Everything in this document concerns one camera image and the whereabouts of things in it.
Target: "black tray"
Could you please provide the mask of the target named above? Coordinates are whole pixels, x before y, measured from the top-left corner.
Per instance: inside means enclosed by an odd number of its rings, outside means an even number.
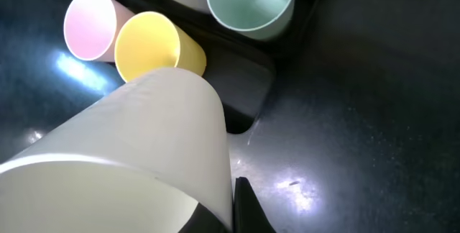
[[[318,0],[295,0],[293,19],[286,31],[269,42],[249,39],[237,32],[222,27],[210,14],[203,14],[183,6],[173,0],[142,0],[155,6],[156,12],[169,17],[179,26],[185,24],[199,29],[212,31],[207,35],[225,38],[240,45],[251,45],[267,53],[274,59],[287,60],[296,56],[303,48],[305,31]]]
[[[151,2],[117,1],[134,13],[161,12]],[[239,134],[247,131],[259,115],[275,79],[272,59],[250,45],[235,43],[189,22],[169,18],[204,49],[207,66],[203,78],[214,87],[222,100],[227,132]]]

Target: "dark tabletop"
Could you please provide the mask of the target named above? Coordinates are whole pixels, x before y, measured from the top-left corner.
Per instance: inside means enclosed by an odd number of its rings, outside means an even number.
[[[71,0],[0,0],[0,162],[121,84],[62,34]],[[321,0],[260,118],[229,135],[278,232],[460,232],[460,0]]]

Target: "scratch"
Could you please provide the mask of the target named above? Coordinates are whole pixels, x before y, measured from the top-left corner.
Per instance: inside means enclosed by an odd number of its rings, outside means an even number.
[[[259,120],[257,120],[256,124],[254,124],[254,128],[252,128],[251,134],[249,135],[249,139],[247,140],[247,145],[251,144],[251,138],[252,135],[254,135],[254,132],[256,131],[257,126],[259,125]]]

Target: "pink cup rim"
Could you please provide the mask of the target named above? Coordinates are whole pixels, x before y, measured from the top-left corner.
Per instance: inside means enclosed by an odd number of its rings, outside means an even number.
[[[113,17],[115,20],[115,22],[113,22],[113,27],[112,27],[112,35],[111,35],[111,39],[110,39],[110,42],[107,44],[107,46],[104,48],[103,51],[101,51],[101,53],[99,55],[97,55],[96,57],[93,57],[93,58],[82,58],[81,56],[79,56],[78,54],[76,54],[74,52],[74,50],[72,49],[72,47],[69,45],[68,43],[68,35],[67,35],[67,32],[66,32],[66,24],[68,22],[68,16],[69,14],[71,13],[71,11],[73,10],[73,7],[75,7],[76,4],[79,3],[78,0],[72,0],[72,2],[70,3],[69,7],[67,8],[67,11],[65,13],[65,17],[64,17],[64,27],[63,27],[63,30],[64,30],[64,40],[65,40],[65,44],[67,45],[69,51],[74,55],[76,56],[77,58],[81,59],[81,60],[97,60],[99,59],[102,55],[104,55],[107,50],[111,47],[111,45],[114,43],[114,40],[115,40],[115,35],[116,35],[116,26],[117,26],[117,18],[116,18],[116,10],[115,10],[115,6],[114,6],[114,3],[112,0],[106,0],[107,3],[109,3],[109,5],[111,6],[111,17]]]

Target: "green cup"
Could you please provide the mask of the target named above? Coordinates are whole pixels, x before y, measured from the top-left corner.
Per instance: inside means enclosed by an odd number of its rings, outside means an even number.
[[[281,34],[293,15],[294,0],[208,0],[217,21],[256,40]]]

